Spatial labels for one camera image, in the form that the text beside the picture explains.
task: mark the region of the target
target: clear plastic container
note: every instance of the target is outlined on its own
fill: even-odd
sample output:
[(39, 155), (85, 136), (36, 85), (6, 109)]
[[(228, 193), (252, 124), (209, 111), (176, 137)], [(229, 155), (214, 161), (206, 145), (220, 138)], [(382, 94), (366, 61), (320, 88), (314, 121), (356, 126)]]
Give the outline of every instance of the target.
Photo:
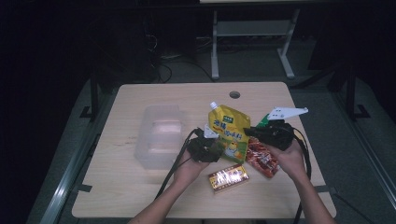
[(178, 105), (149, 105), (145, 109), (134, 154), (145, 169), (172, 167), (183, 144), (182, 127)]

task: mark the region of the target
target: wrapper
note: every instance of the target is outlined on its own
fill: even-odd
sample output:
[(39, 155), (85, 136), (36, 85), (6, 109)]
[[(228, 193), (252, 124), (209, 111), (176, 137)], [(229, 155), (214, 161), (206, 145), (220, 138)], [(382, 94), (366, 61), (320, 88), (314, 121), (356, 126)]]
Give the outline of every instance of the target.
[(280, 168), (270, 150), (255, 137), (248, 140), (246, 161), (268, 178), (272, 178)]
[(248, 174), (241, 164), (225, 168), (209, 175), (215, 193), (238, 186), (248, 181)]
[(217, 147), (223, 150), (222, 158), (242, 164), (248, 149), (248, 136), (245, 128), (250, 128), (250, 116), (219, 105), (209, 112), (209, 128), (219, 134)]

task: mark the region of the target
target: yellow drink pouch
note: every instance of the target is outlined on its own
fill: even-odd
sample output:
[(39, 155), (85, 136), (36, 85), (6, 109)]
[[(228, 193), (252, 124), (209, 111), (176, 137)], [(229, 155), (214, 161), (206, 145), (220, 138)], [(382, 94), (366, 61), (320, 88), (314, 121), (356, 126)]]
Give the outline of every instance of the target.
[(248, 139), (244, 128), (250, 128), (250, 116), (228, 107), (210, 104), (209, 127), (219, 134), (216, 147), (223, 150), (222, 158), (242, 164), (248, 150)]

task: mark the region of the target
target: white table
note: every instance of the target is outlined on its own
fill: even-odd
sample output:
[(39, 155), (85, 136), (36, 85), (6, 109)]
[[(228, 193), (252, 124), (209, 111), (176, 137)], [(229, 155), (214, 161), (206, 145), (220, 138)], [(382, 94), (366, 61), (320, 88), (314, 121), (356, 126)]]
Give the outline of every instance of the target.
[[(241, 97), (232, 99), (230, 91)], [(134, 217), (154, 200), (168, 171), (145, 170), (134, 157), (139, 127), (148, 105), (177, 104), (184, 116), (184, 137), (207, 123), (209, 104), (228, 105), (251, 116), (256, 125), (274, 106), (294, 107), (289, 90), (280, 82), (124, 85), (120, 88), (106, 126), (83, 180), (92, 186), (80, 191), (75, 217)], [(287, 120), (304, 127), (299, 117)], [(325, 182), (311, 150), (312, 183)], [(211, 163), (180, 196), (169, 212), (173, 218), (293, 218), (300, 198), (290, 178), (279, 171), (267, 179), (245, 163), (247, 183), (214, 194), (207, 176), (234, 163)], [(329, 192), (319, 194), (332, 216), (336, 211)]]

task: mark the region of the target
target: person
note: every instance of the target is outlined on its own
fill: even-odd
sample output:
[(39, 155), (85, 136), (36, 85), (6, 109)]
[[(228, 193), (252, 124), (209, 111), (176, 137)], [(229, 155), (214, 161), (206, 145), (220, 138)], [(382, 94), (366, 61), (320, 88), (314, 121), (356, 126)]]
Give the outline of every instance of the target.
[[(285, 151), (271, 146), (266, 147), (277, 158), (283, 171), (289, 175), (295, 184), (301, 198), (306, 222), (310, 224), (336, 223), (305, 173), (303, 152), (298, 142), (294, 140), (291, 146)], [(186, 150), (180, 160), (186, 162), (180, 165), (175, 171), (174, 181), (171, 185), (149, 206), (137, 214), (129, 224), (155, 224), (164, 222), (166, 215), (177, 198), (209, 165), (208, 162), (189, 160), (189, 157), (190, 154)]]

